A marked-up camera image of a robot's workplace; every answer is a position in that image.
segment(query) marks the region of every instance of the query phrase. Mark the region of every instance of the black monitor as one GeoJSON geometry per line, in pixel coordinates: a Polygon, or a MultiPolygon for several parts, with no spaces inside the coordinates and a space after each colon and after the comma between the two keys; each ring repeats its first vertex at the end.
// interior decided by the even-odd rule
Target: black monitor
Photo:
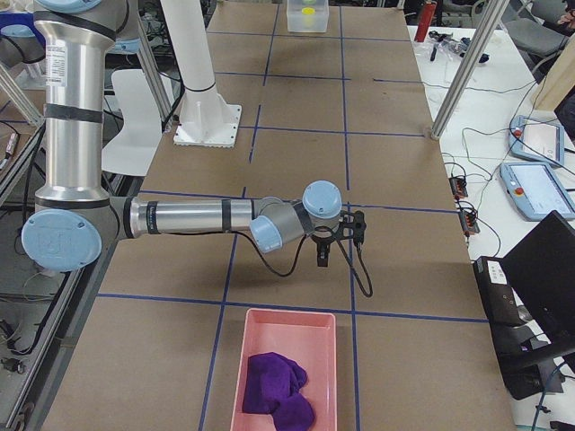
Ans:
{"type": "MultiPolygon", "coordinates": [[[[500,263],[523,304],[575,371],[575,229],[552,211],[500,263]]],[[[544,357],[542,353],[533,355],[544,357]]]]}
{"type": "MultiPolygon", "coordinates": [[[[473,267],[503,380],[513,397],[520,400],[541,391],[557,357],[575,371],[575,229],[552,211],[504,258],[481,257],[473,267]],[[490,263],[500,265],[506,286],[486,275],[482,268],[490,263]],[[550,344],[521,324],[509,287],[550,344]]],[[[558,375],[548,384],[548,391],[562,391],[558,375]]]]}

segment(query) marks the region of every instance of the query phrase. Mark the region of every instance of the white table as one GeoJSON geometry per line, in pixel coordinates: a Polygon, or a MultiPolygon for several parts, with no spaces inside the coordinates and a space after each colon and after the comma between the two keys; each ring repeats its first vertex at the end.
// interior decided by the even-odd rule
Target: white table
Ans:
{"type": "MultiPolygon", "coordinates": [[[[416,27],[410,27],[411,37],[414,36],[416,27]]],[[[453,32],[454,39],[472,37],[473,29],[447,29],[431,28],[438,32],[453,32]]],[[[434,62],[429,60],[432,44],[413,43],[417,58],[421,79],[425,84],[449,86],[456,74],[461,59],[453,53],[449,54],[440,50],[434,62]]],[[[485,52],[490,54],[490,60],[479,65],[473,72],[468,87],[478,89],[490,89],[506,91],[521,87],[534,81],[522,57],[513,45],[512,40],[504,31],[495,31],[485,52]]],[[[485,172],[473,166],[467,159],[462,140],[464,128],[474,128],[482,132],[495,132],[509,127],[509,122],[514,113],[531,115],[538,119],[553,119],[552,112],[533,110],[530,94],[524,99],[527,92],[534,92],[536,85],[528,85],[522,90],[497,94],[494,92],[479,92],[468,89],[464,92],[456,111],[449,121],[445,133],[440,139],[441,150],[444,152],[445,162],[461,164],[467,175],[482,174],[485,172]]],[[[436,88],[426,85],[426,95],[429,109],[433,118],[438,113],[441,102],[447,94],[447,89],[436,88]]],[[[501,247],[498,256],[504,256],[512,249],[531,229],[536,222],[525,221],[511,203],[504,186],[499,178],[499,165],[502,162],[512,162],[518,159],[507,155],[508,134],[507,131],[496,133],[492,136],[483,136],[473,131],[465,132],[466,143],[471,160],[488,172],[494,172],[494,179],[485,188],[486,181],[479,175],[468,177],[467,190],[469,202],[479,206],[479,217],[499,234],[501,247]]],[[[566,146],[573,147],[569,138],[566,137],[566,146]]],[[[565,155],[565,165],[575,170],[575,154],[565,155]]],[[[452,171],[453,165],[446,165],[447,174],[452,171]]],[[[454,174],[461,174],[461,169],[454,168],[454,174]]],[[[575,188],[575,177],[563,169],[555,171],[565,188],[575,188]]],[[[477,259],[480,256],[491,256],[498,249],[498,240],[493,232],[484,224],[480,224],[481,233],[472,236],[469,242],[469,257],[477,259]]],[[[564,374],[571,370],[567,367],[562,369],[564,374]]],[[[551,413],[539,415],[537,422],[540,427],[549,427],[551,420],[560,420],[575,423],[575,381],[568,380],[564,385],[564,394],[547,394],[544,405],[551,409],[551,413]]],[[[540,394],[526,398],[522,401],[512,401],[516,424],[531,426],[535,414],[535,405],[539,401],[540,394]]]]}

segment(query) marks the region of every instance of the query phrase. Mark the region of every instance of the purple towel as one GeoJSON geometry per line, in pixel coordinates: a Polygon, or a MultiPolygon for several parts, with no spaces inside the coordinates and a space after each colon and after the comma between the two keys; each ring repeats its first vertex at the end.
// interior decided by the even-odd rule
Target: purple towel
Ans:
{"type": "Polygon", "coordinates": [[[315,414],[299,393],[306,383],[305,370],[282,355],[271,352],[250,356],[242,411],[271,414],[278,431],[307,431],[315,414]]]}

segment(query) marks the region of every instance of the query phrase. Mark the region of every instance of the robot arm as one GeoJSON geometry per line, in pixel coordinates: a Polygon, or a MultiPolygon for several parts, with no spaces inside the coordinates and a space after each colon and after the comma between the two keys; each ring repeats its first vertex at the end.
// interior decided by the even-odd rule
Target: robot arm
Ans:
{"type": "MultiPolygon", "coordinates": [[[[36,213],[22,229],[22,245],[42,267],[80,269],[114,241],[143,233],[249,229],[264,252],[313,234],[323,237],[325,254],[336,241],[328,237],[347,238],[342,229],[353,226],[342,218],[340,192],[327,181],[311,184],[295,202],[110,197],[101,185],[104,56],[118,33],[137,29],[136,0],[36,0],[35,8],[36,27],[47,41],[47,172],[36,192],[36,213]]],[[[201,17],[194,24],[203,31],[201,17]]],[[[361,224],[363,241],[363,218],[361,224]]]]}

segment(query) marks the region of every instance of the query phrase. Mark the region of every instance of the plastic container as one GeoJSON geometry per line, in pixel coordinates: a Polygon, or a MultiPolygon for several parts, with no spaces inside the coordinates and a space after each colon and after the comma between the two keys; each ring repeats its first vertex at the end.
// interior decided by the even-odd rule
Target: plastic container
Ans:
{"type": "Polygon", "coordinates": [[[328,0],[287,0],[287,30],[325,33],[330,16],[328,0]]]}
{"type": "Polygon", "coordinates": [[[301,394],[310,402],[315,422],[310,431],[337,430],[337,375],[335,316],[323,312],[248,310],[242,358],[235,387],[231,431],[276,431],[271,415],[242,413],[248,358],[276,352],[307,371],[301,394]]]}

